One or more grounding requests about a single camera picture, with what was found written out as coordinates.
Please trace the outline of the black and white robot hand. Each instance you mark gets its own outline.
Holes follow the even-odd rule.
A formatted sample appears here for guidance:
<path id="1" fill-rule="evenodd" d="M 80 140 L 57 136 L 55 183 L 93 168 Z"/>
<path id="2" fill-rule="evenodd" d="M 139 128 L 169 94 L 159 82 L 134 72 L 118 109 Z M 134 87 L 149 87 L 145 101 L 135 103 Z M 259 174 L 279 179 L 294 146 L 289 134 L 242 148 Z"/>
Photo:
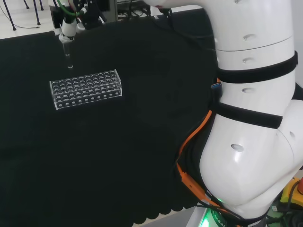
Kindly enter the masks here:
<path id="1" fill-rule="evenodd" d="M 55 35 L 61 43 L 74 40 L 76 34 L 102 26 L 110 9 L 108 0 L 49 0 Z"/>

